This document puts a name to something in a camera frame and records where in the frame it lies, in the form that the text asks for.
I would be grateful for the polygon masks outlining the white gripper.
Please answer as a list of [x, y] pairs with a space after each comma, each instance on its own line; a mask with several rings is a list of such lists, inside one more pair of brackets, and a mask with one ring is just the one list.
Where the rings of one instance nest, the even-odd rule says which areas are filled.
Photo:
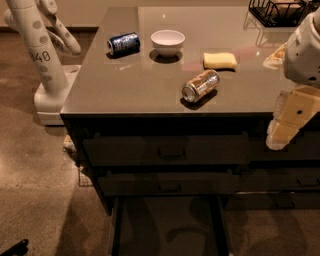
[[320, 111], [320, 89], [298, 84], [292, 91], [282, 91], [277, 98], [269, 123], [266, 145], [271, 150], [282, 150]]

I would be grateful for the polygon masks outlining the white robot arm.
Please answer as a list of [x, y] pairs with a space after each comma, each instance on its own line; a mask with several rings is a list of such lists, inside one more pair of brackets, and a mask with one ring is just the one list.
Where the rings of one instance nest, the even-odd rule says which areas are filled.
[[278, 96], [266, 145], [282, 150], [320, 111], [320, 9], [308, 14], [288, 41], [264, 62], [283, 66], [284, 75], [295, 83]]

